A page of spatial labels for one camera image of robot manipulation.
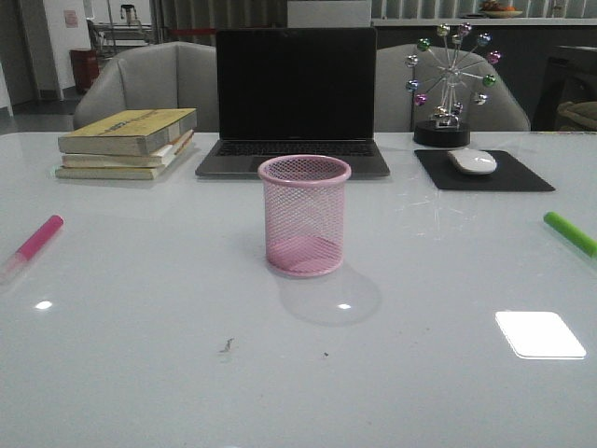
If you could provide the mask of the green highlighter pen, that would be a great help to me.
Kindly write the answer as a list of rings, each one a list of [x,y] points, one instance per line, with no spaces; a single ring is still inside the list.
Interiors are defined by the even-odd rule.
[[[596,257],[596,240],[571,221],[553,211],[547,212],[543,216],[543,220],[553,230],[580,249],[588,257]]]

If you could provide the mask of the pink highlighter pen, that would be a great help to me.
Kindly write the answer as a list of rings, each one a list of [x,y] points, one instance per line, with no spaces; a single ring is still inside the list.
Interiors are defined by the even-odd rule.
[[[1,284],[15,278],[46,243],[61,229],[63,218],[49,217],[4,263],[1,264]]]

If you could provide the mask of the pink mesh pen holder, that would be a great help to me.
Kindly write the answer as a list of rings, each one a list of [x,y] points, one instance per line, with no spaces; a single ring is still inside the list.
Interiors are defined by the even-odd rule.
[[[287,275],[331,273],[343,261],[344,187],[350,165],[323,155],[288,155],[257,168],[263,183],[266,257]]]

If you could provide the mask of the grey open laptop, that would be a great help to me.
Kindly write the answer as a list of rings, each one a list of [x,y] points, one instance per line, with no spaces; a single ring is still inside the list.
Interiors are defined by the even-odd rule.
[[[218,32],[219,138],[196,174],[250,178],[270,158],[309,154],[388,176],[374,141],[376,52],[372,27]]]

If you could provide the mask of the middle cream book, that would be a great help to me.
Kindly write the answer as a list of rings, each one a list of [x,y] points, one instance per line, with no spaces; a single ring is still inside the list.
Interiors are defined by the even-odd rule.
[[[62,165],[69,168],[155,168],[170,164],[192,141],[193,131],[145,156],[63,154]]]

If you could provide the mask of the cream book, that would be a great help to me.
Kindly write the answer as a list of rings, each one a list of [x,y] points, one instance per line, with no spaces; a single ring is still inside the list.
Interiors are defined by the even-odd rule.
[[[63,154],[62,165],[69,168],[155,168],[170,164],[192,141],[193,131],[145,156]]]
[[[166,171],[185,149],[166,166],[155,168],[69,168],[61,164],[55,169],[54,174],[58,178],[66,179],[153,180]]]

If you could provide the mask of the bottom cream book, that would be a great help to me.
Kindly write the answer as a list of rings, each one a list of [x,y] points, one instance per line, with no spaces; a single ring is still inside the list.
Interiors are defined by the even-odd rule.
[[[166,166],[155,168],[69,168],[61,164],[55,169],[54,174],[58,178],[66,179],[153,180],[166,171],[185,149]]]

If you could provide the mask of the white computer mouse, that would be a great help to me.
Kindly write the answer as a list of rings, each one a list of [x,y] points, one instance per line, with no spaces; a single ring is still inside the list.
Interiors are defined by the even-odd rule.
[[[468,147],[447,152],[452,165],[466,175],[488,175],[497,168],[496,159],[488,152]]]

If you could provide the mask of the yellow top book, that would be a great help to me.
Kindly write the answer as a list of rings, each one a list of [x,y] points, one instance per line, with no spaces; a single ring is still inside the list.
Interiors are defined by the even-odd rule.
[[[64,154],[145,156],[197,126],[196,108],[124,110],[58,138]]]

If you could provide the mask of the ferris wheel desk toy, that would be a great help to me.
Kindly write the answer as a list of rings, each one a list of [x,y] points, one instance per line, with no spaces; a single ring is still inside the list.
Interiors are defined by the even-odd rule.
[[[431,58],[432,76],[425,80],[414,77],[405,84],[414,106],[424,106],[432,91],[440,92],[439,104],[433,107],[429,118],[414,124],[413,140],[418,144],[453,148],[470,143],[470,129],[463,121],[465,106],[458,99],[457,91],[468,87],[465,82],[468,77],[479,80],[484,87],[491,87],[497,81],[495,75],[481,76],[469,71],[475,65],[470,58],[473,51],[462,51],[462,44],[472,30],[472,24],[467,21],[458,25],[441,23],[436,26],[436,34],[444,43],[440,56],[432,50],[431,39],[423,37],[416,41],[413,52],[405,58],[405,65],[411,69],[421,66],[424,56]]]

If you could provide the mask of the black mouse pad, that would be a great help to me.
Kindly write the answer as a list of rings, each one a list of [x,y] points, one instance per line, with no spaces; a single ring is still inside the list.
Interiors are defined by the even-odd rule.
[[[549,192],[547,181],[504,150],[490,150],[496,169],[486,175],[460,172],[445,149],[417,149],[414,154],[438,189],[490,192]]]

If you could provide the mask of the red bin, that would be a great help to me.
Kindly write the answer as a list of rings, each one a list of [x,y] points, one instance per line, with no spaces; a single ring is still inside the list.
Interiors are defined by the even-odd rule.
[[[76,91],[85,93],[99,76],[95,49],[71,49],[69,51]]]

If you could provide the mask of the fruit bowl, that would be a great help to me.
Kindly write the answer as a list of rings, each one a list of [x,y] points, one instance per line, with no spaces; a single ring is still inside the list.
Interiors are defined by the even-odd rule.
[[[513,6],[505,6],[499,1],[484,0],[479,4],[479,12],[491,19],[511,19],[522,15],[521,10]]]

